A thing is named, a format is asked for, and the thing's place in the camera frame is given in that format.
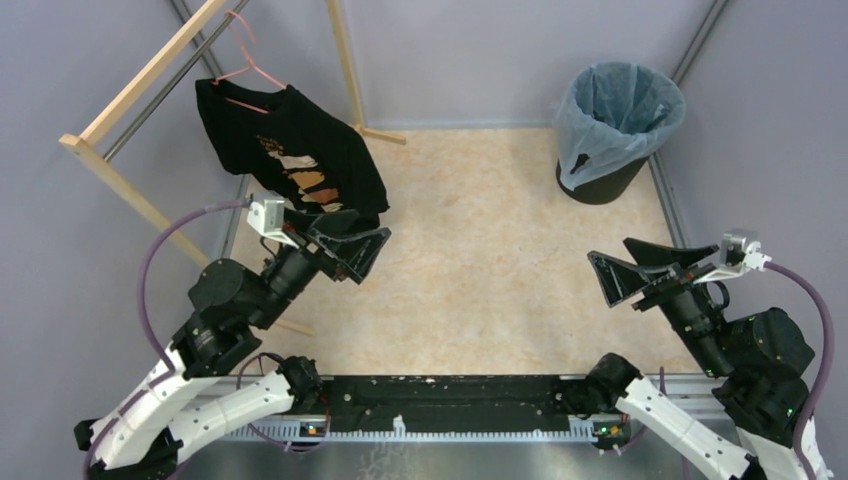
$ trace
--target black t-shirt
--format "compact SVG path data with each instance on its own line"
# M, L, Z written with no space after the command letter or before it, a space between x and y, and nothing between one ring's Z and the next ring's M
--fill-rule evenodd
M195 90L203 126L227 172L251 174L311 213L355 209L375 215L389 209L362 137L293 86L265 93L206 79L195 82Z

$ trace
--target gray wall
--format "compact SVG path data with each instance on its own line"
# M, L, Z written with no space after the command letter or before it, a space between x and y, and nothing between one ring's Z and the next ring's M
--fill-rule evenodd
M843 477L848 3L748 0L728 8L683 82L687 118L662 161L691 244L732 227L759 230L766 252L828 301L838 351L817 427L826 460ZM818 315L794 284L766 273L728 287L733 314L780 306L820 351Z
M57 140L81 132L179 25L164 2L4 7L0 477L79 478L72 427L109 412L154 362L134 288L156 232ZM114 164L171 218L238 186L205 139L190 79ZM226 221L202 220L189 237L213 254ZM161 338L185 320L198 271L171 246L155 262L148 295Z
M571 78L596 61L627 59L671 73L711 2L343 4L369 123L467 128L548 125Z

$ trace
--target wooden rack leg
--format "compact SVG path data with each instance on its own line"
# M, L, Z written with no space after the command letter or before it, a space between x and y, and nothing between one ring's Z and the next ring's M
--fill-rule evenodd
M383 132L381 130L374 130L373 128L362 128L359 130L359 133L366 137L376 138L377 140L382 140L384 142L406 145L406 137L396 133Z
M359 84L356 82L356 69L353 65L350 44L347 40L347 29L344 25L342 6L339 4L339 0L326 0L326 2L327 12L330 14L330 23L333 25L333 37L336 39L336 49L339 51L339 61L341 61L342 71L345 76L347 92L353 106L354 128L360 135L366 137L406 145L406 137L403 135L381 132L367 127L365 123L365 112L362 109L362 100L359 96Z
M171 225L171 222L165 217L165 215L162 214L162 212L157 210L156 207L154 207L153 204L150 203L150 201L147 200L147 198L145 198L133 184L124 178L123 175L118 173L114 167L106 163L103 156L100 155L100 153L98 153L97 150L95 150L94 147L89 145L85 140L76 135L65 134L59 139L59 143L61 143L71 153L76 155L83 165L94 172L94 174L97 175L103 183L108 185L109 188L117 193L119 197L123 198L124 201L129 203L131 207L140 213L142 217L147 219L148 222L153 224L153 226L159 229L159 231L163 231ZM207 258L206 255L197 248L197 246L191 243L191 240L189 240L182 232L174 232L174 234L171 235L170 240L201 268L204 268L209 264L209 258ZM315 330L312 328L294 322L289 322L282 318L278 319L274 325L285 327L311 337L315 336Z

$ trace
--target graphic print on t-shirt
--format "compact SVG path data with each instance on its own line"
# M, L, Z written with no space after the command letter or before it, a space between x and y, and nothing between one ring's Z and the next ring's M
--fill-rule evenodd
M301 201L306 203L318 203L325 212L336 212L343 205L339 202L339 191L330 188L325 183L326 177L320 170L318 162L309 155L290 157L285 154L280 142L273 138L256 135L259 143L268 152L268 156L277 159L283 165L286 175L294 181L298 188Z

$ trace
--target beige floor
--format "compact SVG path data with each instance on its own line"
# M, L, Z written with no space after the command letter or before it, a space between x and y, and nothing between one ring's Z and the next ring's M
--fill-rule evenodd
M306 355L323 374L581 373L606 352L645 372L696 371L659 311L608 309L586 253L622 239L669 243L648 168L606 206L566 197L552 132L405 132L368 140L392 230L361 286L312 282L284 317L315 328L259 332L263 350ZM242 222L233 258L266 256Z

